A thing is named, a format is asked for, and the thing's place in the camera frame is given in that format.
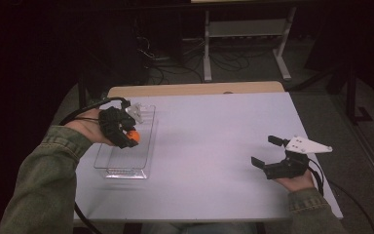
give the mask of person's left hand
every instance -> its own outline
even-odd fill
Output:
[[[92,143],[106,143],[113,146],[114,144],[107,139],[101,131],[98,124],[98,115],[100,109],[91,109],[80,115],[77,118],[88,118],[88,119],[76,119],[65,125],[65,127],[73,129],[86,138],[88,138]]]

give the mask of person's right hand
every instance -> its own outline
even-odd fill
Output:
[[[277,178],[275,181],[287,188],[289,192],[296,192],[302,189],[315,187],[312,174],[309,170],[306,170],[303,175],[298,177]]]

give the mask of floor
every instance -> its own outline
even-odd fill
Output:
[[[211,41],[212,82],[280,81],[285,88],[293,87],[317,74],[304,68],[314,43],[309,38],[287,43],[283,58],[292,80],[283,81],[271,53],[278,39],[227,38]],[[149,66],[148,85],[203,83],[202,41],[192,39],[184,44],[184,63],[166,56],[154,58]],[[353,125],[345,115],[345,89],[339,95],[329,95],[325,90],[329,78],[290,94],[309,138],[334,149],[331,154],[319,154],[318,159],[326,177],[333,182],[331,187],[344,214],[341,222],[350,233],[374,233],[374,93],[366,84],[357,81],[356,104],[364,107],[373,121]],[[78,93],[77,87],[74,87],[59,107],[53,123],[59,122],[77,107]],[[290,233],[289,223],[286,220],[268,222],[266,231],[268,234]],[[103,233],[118,234],[123,231],[122,223],[96,222],[95,225]]]

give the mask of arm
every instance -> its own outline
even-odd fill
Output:
[[[82,117],[97,118],[99,110]],[[94,142],[110,143],[94,121],[76,120],[50,127],[19,168],[14,195],[0,233],[72,233],[75,170]]]
[[[292,233],[347,233],[327,201],[315,189],[309,171],[295,178],[278,178],[277,182],[290,191],[288,198],[293,218]]]

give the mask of dark background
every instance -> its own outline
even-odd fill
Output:
[[[62,99],[80,78],[93,98],[112,86],[142,85],[146,61],[136,51],[136,36],[148,37],[152,47],[181,59],[180,39],[203,37],[204,32],[203,11],[70,14],[64,7],[54,1],[0,1],[0,218],[20,163],[41,141]],[[270,10],[257,16],[283,12]],[[211,14],[214,20],[255,15],[243,9]],[[348,57],[356,75],[374,89],[374,3],[301,7],[290,38],[308,35],[317,42],[307,68],[321,71]]]

